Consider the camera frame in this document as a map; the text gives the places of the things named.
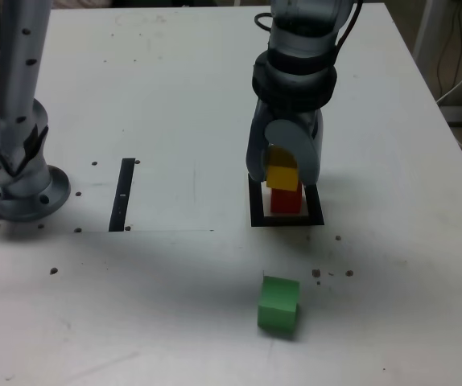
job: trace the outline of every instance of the cube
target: cube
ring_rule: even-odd
[[[298,281],[265,276],[258,303],[258,326],[265,330],[292,332],[298,301]]]
[[[292,154],[281,147],[270,146],[266,170],[266,185],[271,189],[297,191],[299,173]]]
[[[272,189],[270,194],[270,212],[273,214],[296,215],[303,204],[303,186],[297,185],[297,191]]]

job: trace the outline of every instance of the red block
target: red block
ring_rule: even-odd
[[[301,212],[303,202],[303,186],[297,185],[297,191],[282,191],[272,189],[270,195],[270,212],[277,214],[296,215]]]

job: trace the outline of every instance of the yellow block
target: yellow block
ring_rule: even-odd
[[[297,191],[298,183],[299,175],[293,167],[269,165],[266,170],[266,185],[271,189]]]
[[[284,166],[292,169],[297,169],[297,162],[292,154],[288,153],[281,147],[269,147],[269,161],[268,164],[272,166]]]
[[[292,154],[278,146],[269,147],[266,185],[271,189],[297,191],[299,174]]]

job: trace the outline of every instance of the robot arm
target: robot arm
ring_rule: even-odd
[[[0,218],[35,220],[68,198],[67,176],[47,166],[45,108],[34,99],[52,0],[10,0],[0,26]]]
[[[256,59],[253,74],[258,102],[246,155],[253,181],[265,181],[269,146],[276,145],[294,156],[303,185],[316,185],[320,108],[335,88],[334,64],[344,41],[337,46],[336,38],[352,8],[353,0],[272,0],[269,47]]]

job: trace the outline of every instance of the table surface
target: table surface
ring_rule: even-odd
[[[0,221],[0,384],[462,384],[462,152],[383,5],[323,108],[326,225],[250,227],[263,11],[52,12],[36,95],[72,196]],[[263,274],[301,283],[292,337],[256,326]]]

